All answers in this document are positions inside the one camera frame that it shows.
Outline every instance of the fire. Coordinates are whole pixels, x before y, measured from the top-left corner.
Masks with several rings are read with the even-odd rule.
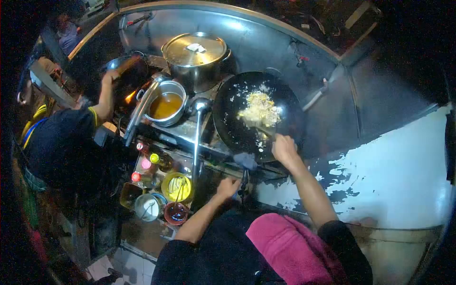
[[[127,104],[130,104],[131,102],[131,99],[133,98],[133,95],[135,94],[135,91],[133,91],[130,95],[128,95],[127,97],[125,97],[125,102],[127,102]]]

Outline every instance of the red bottle cap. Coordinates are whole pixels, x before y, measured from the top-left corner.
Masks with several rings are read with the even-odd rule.
[[[143,148],[144,148],[144,144],[143,144],[143,143],[138,143],[138,144],[136,145],[136,149],[137,149],[137,150],[142,150]]]
[[[140,181],[141,180],[141,173],[133,172],[133,174],[131,175],[131,180],[133,180],[133,182]]]

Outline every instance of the hand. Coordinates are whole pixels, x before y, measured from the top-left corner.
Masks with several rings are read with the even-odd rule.
[[[227,177],[220,181],[220,185],[217,187],[217,196],[222,198],[223,201],[233,196],[239,188],[241,181],[239,179],[233,179]]]
[[[115,71],[114,69],[110,69],[103,76],[103,79],[101,82],[102,82],[102,84],[111,84],[118,77],[119,77],[119,73],[117,71]]]
[[[288,135],[275,135],[275,142],[272,143],[272,154],[290,171],[297,166],[301,166],[301,164],[303,165],[302,159],[298,155],[295,141]]]

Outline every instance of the black wok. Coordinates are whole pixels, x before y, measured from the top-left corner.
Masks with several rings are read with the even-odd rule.
[[[270,162],[275,160],[271,152],[274,138],[269,137],[266,147],[260,152],[256,142],[258,129],[248,128],[242,119],[236,118],[239,111],[247,107],[246,96],[259,91],[260,85],[266,87],[264,93],[269,95],[275,106],[281,108],[280,121],[276,123],[273,132],[289,135],[297,144],[300,143],[304,122],[299,101],[283,80],[268,73],[240,73],[223,83],[217,92],[212,116],[220,138],[234,154],[254,153],[257,162]]]

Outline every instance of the red bowl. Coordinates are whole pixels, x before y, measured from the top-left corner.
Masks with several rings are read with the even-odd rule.
[[[168,203],[163,212],[165,220],[174,226],[182,225],[188,218],[188,209],[182,203]]]

